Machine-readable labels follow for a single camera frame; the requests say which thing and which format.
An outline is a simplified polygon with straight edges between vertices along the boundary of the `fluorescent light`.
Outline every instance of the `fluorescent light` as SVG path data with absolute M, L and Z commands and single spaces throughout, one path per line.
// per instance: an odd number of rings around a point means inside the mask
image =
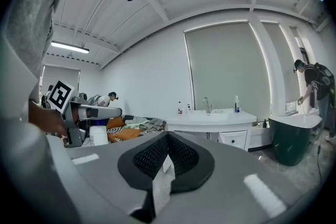
M 77 46 L 73 46 L 73 45 L 68 45 L 68 44 L 64 44 L 64 43 L 60 43 L 60 42 L 51 42 L 51 45 L 53 47 L 57 47 L 57 48 L 61 48 L 61 49 L 67 49 L 67 50 L 74 50 L 77 52 L 82 52 L 83 54 L 88 54 L 90 50 L 85 49 L 85 48 L 80 48 Z

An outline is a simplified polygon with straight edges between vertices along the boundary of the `soap bottle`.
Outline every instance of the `soap bottle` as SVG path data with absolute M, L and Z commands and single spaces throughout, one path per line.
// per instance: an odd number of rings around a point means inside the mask
M 236 95 L 236 99 L 235 99 L 235 112 L 236 113 L 240 112 L 239 99 L 238 99 L 237 95 Z
M 181 102 L 178 102 L 178 109 L 177 109 L 177 112 L 178 112 L 178 114 L 179 115 L 182 115 L 182 104 L 181 104 Z

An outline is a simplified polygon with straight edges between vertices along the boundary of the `bathtub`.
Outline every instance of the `bathtub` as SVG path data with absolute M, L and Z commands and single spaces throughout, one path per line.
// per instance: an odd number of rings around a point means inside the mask
M 269 118 L 270 134 L 273 137 L 273 149 L 279 163 L 295 166 L 302 161 L 309 144 L 312 129 L 322 118 L 317 115 Z

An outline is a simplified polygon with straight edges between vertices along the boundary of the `sink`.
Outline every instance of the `sink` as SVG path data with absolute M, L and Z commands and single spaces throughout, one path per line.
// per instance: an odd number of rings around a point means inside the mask
M 230 109 L 212 109 L 211 114 L 222 114 L 228 112 Z M 207 114 L 206 110 L 192 110 L 191 114 Z

